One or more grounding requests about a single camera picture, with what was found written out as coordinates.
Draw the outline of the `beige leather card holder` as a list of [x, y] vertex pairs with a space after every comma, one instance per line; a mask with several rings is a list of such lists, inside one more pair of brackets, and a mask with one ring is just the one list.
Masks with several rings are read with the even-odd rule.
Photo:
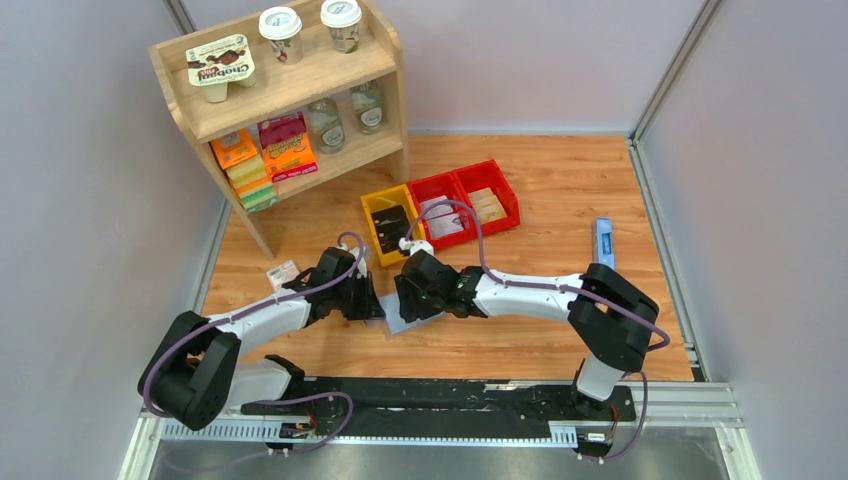
[[446, 313], [442, 312], [425, 319], [407, 323], [400, 315], [400, 300], [397, 293], [381, 296], [379, 303], [385, 313], [384, 325], [388, 337], [399, 335], [446, 316]]

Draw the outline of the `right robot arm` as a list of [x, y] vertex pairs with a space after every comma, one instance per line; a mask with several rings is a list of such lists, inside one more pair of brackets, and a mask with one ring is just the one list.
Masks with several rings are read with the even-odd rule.
[[406, 322], [443, 313], [457, 318], [527, 316], [569, 324], [589, 350], [570, 392], [573, 410], [592, 419], [605, 411], [620, 379], [643, 367], [670, 338], [656, 325], [658, 304], [602, 263], [559, 277], [513, 275], [485, 265], [462, 270], [426, 251], [407, 259], [395, 277]]

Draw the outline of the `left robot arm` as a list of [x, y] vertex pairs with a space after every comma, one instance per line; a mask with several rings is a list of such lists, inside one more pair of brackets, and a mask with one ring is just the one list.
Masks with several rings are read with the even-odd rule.
[[296, 413], [306, 399], [304, 385], [294, 380], [303, 374], [299, 367], [277, 355], [247, 365], [239, 360], [333, 312], [354, 321], [385, 316], [360, 248], [325, 249], [315, 267], [245, 307], [208, 317], [181, 313], [142, 373], [138, 392], [150, 412], [193, 431], [244, 404], [268, 401], [281, 414]]

